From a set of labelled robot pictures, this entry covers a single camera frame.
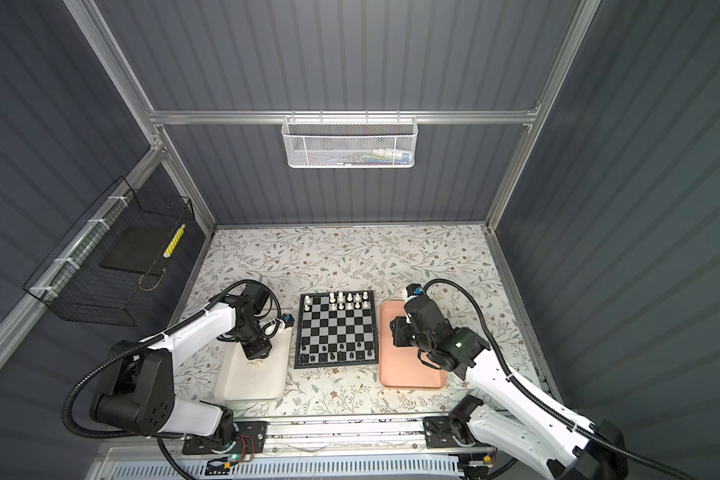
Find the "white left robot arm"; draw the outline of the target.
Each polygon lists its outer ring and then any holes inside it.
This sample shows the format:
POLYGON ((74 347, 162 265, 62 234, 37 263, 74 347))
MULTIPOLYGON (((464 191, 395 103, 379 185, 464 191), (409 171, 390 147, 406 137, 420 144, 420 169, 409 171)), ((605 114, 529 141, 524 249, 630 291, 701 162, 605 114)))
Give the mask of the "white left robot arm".
POLYGON ((138 343, 123 341, 111 350, 112 361, 94 373, 98 380, 89 415, 124 435, 171 437, 194 435, 222 444, 235 437, 233 414, 224 407, 182 400, 175 393, 174 373, 184 360, 210 341, 237 343, 254 360, 264 359, 278 318, 263 325, 262 311, 279 301, 258 281, 239 281, 240 293, 228 289, 212 297, 198 312, 138 343))

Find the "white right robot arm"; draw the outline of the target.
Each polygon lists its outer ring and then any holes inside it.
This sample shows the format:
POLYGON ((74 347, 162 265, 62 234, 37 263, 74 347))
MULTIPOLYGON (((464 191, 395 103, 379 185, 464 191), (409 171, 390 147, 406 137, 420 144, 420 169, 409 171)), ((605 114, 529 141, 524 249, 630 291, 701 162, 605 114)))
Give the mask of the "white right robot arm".
POLYGON ((510 367, 474 331, 445 326, 427 352, 429 362, 465 379, 512 415, 494 412, 467 395, 449 413, 454 439, 463 445, 496 447, 545 479, 625 479, 626 456, 598 442, 624 445, 621 431, 604 421, 592 424, 545 394, 510 367))

